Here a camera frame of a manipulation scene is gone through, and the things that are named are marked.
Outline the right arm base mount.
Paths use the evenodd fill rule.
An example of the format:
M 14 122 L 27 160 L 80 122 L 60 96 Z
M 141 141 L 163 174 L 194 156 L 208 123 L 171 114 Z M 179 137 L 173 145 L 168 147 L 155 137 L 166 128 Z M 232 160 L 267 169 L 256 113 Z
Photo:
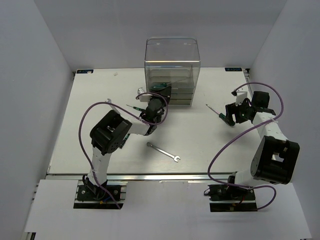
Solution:
M 212 213 L 256 212 L 256 196 L 252 186 L 236 185 L 236 174 L 228 176 L 226 182 L 209 177 L 214 184 L 209 184 L 203 195 L 209 197 Z

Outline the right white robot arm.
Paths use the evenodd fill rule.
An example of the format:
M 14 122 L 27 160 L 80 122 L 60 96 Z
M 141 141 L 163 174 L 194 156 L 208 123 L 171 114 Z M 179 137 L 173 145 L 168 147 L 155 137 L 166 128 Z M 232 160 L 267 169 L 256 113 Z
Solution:
M 229 126 L 250 121 L 257 127 L 261 142 L 250 168 L 234 172 L 228 178 L 226 195 L 236 200 L 244 193 L 243 186 L 256 187 L 264 182 L 288 184 L 293 176 L 300 146 L 290 141 L 274 120 L 276 113 L 269 108 L 270 95 L 255 91 L 252 99 L 246 91 L 233 92 L 235 102 L 225 106 L 225 122 Z

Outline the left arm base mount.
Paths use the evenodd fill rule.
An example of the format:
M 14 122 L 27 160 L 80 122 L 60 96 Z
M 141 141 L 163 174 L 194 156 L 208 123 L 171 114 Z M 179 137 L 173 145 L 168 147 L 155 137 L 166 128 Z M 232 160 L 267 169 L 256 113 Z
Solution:
M 110 195 L 104 190 L 99 190 L 95 195 L 89 190 L 83 182 L 78 182 L 76 188 L 73 208 L 87 210 L 119 210 L 123 207 L 126 199 L 127 183 L 120 181 L 111 181 L 106 185 L 106 189 L 116 200 L 119 208 L 112 200 Z

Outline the clear plastic drawer cabinet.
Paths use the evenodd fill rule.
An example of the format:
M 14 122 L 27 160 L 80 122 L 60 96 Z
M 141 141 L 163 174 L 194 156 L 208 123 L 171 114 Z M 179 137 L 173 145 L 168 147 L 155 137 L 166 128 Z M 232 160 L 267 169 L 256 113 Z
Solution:
M 198 41 L 194 37 L 150 37 L 146 40 L 146 90 L 156 80 L 189 78 L 189 87 L 171 89 L 170 105 L 191 106 L 201 71 Z

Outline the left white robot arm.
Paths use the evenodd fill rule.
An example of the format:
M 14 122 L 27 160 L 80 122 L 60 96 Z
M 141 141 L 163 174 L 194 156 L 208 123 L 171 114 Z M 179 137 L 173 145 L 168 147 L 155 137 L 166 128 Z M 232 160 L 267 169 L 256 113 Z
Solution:
M 89 173 L 82 178 L 90 196 L 96 200 L 104 199 L 105 195 L 109 195 L 113 200 L 116 199 L 112 191 L 107 188 L 107 170 L 112 153 L 120 148 L 127 135 L 151 135 L 167 117 L 171 94 L 172 87 L 169 85 L 153 87 L 149 92 L 139 93 L 136 98 L 141 102 L 147 102 L 147 107 L 139 116 L 112 103 L 111 100 L 94 103 L 85 111 L 79 124 L 78 139 L 90 164 Z M 89 133 L 93 150 L 90 158 L 82 142 L 82 126 L 89 111 L 102 104 L 111 106 L 112 110 Z

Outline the long green handle screwdriver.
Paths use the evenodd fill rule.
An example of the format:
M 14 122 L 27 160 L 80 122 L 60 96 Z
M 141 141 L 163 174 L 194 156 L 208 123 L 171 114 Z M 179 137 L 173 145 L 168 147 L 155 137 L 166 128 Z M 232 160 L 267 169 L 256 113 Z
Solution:
M 171 87 L 172 89 L 181 89 L 189 87 L 189 81 L 190 79 L 188 77 L 159 79 L 152 82 L 149 88 L 151 90 L 159 90 L 167 87 Z

